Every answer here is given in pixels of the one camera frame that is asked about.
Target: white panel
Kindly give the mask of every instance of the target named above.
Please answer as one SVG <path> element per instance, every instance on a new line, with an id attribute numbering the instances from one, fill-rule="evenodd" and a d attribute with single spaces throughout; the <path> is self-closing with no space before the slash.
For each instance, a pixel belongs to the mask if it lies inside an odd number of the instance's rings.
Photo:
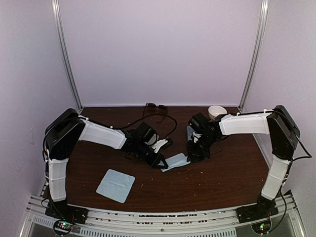
<path id="1" fill-rule="evenodd" d="M 314 0 L 270 1 L 266 33 L 247 111 L 284 105 L 301 130 L 301 140 L 316 156 L 316 4 Z M 271 154 L 268 136 L 260 136 Z M 295 157 L 303 155 L 302 149 Z M 293 191 L 307 236 L 315 236 L 316 159 L 292 166 L 286 191 Z"/>
<path id="2" fill-rule="evenodd" d="M 237 105 L 260 0 L 60 0 L 84 106 Z"/>
<path id="3" fill-rule="evenodd" d="M 75 107 L 49 0 L 0 0 L 0 236 L 44 183 L 45 128 Z"/>

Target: square cloth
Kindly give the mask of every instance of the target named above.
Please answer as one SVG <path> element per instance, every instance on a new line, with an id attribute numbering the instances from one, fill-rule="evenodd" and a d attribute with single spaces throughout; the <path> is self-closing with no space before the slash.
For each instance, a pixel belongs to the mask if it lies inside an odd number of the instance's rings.
<path id="1" fill-rule="evenodd" d="M 124 203 L 133 186 L 135 177 L 109 169 L 98 186 L 97 193 Z"/>
<path id="2" fill-rule="evenodd" d="M 172 157 L 166 159 L 166 162 L 167 162 L 169 167 L 167 169 L 161 169 L 162 172 L 166 172 L 166 171 L 171 170 L 173 168 L 181 167 L 181 166 L 184 166 L 184 165 L 191 163 L 190 161 L 187 161 L 187 157 L 183 153 L 177 154 L 175 156 L 172 156 Z"/>

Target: brown tabletop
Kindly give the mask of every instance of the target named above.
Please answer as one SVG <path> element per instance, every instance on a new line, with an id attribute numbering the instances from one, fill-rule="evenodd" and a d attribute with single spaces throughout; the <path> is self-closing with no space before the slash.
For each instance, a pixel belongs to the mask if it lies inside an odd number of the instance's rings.
<path id="1" fill-rule="evenodd" d="M 228 112 L 237 108 L 229 107 Z M 143 107 L 85 108 L 82 115 L 113 126 L 127 125 L 142 116 Z M 171 134 L 174 144 L 161 152 L 166 158 L 187 155 L 186 127 L 192 115 L 206 107 L 169 107 L 178 121 Z M 173 122 L 161 117 L 145 119 L 163 137 Z M 119 211 L 178 212 L 208 210 L 250 204 L 256 201 L 268 174 L 267 164 L 252 135 L 232 135 L 211 147 L 210 159 L 162 173 L 134 156 L 91 142 L 78 142 L 67 170 L 69 204 Z M 125 203 L 96 193 L 108 169 L 135 177 Z"/>

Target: white cup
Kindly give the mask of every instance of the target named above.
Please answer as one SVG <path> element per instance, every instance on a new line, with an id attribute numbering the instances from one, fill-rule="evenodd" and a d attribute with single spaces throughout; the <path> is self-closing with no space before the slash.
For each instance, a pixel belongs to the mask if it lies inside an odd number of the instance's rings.
<path id="1" fill-rule="evenodd" d="M 227 114 L 227 110 L 222 106 L 212 105 L 208 108 L 208 116 L 210 119 L 214 119 L 218 115 Z"/>

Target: metal frame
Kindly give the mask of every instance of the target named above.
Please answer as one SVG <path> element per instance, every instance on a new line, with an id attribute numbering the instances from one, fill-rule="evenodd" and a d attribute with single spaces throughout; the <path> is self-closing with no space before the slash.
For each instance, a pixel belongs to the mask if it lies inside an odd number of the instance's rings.
<path id="1" fill-rule="evenodd" d="M 251 64 L 250 64 L 250 68 L 249 68 L 249 72 L 248 72 L 248 76 L 247 76 L 246 85 L 245 85 L 245 88 L 243 90 L 243 94 L 242 94 L 241 101 L 239 104 L 240 110 L 244 109 L 245 102 L 247 100 L 250 86 L 251 86 L 251 83 L 252 83 L 252 80 L 253 80 L 253 77 L 255 74 L 257 63 L 258 63 L 260 48 L 262 45 L 265 30 L 266 30 L 266 23 L 267 23 L 267 16 L 268 16 L 268 3 L 269 3 L 269 0 L 262 0 L 262 3 L 261 3 L 261 12 L 260 12 L 260 16 L 259 16 L 257 37 L 256 37 L 256 41 L 255 41 L 255 47 L 253 50 L 253 54 L 252 54 L 252 59 L 251 59 Z"/>
<path id="2" fill-rule="evenodd" d="M 52 227 L 54 218 L 45 216 L 47 201 L 42 197 L 31 196 L 27 206 L 27 216 L 20 237 L 28 237 L 32 223 Z M 286 195 L 287 211 L 291 217 L 292 227 L 297 237 L 305 237 L 305 230 L 292 195 Z M 279 214 L 284 212 L 284 203 L 281 198 L 276 199 Z M 240 226 L 236 208 L 230 207 L 217 210 L 169 212 L 169 213 L 141 213 L 111 211 L 95 208 L 89 210 L 85 225 L 76 225 L 74 233 L 78 236 L 133 236 L 133 237 L 205 237 L 212 233 L 230 232 Z"/>
<path id="3" fill-rule="evenodd" d="M 59 37 L 59 42 L 61 46 L 61 51 L 63 54 L 63 59 L 64 59 L 64 65 L 68 77 L 68 81 L 70 84 L 71 91 L 73 93 L 73 96 L 75 98 L 76 104 L 77 104 L 77 109 L 78 111 L 81 111 L 83 109 L 78 90 L 75 84 L 73 72 L 70 66 L 70 61 L 69 61 L 69 56 L 66 48 L 66 42 L 65 42 L 65 36 L 64 36 L 64 31 L 63 31 L 63 25 L 61 21 L 61 15 L 60 15 L 60 9 L 59 9 L 59 0 L 52 0 L 52 6 L 53 6 L 53 13 L 54 13 L 54 18 L 56 22 L 56 27 L 57 27 L 57 32 L 58 32 L 58 37 Z"/>

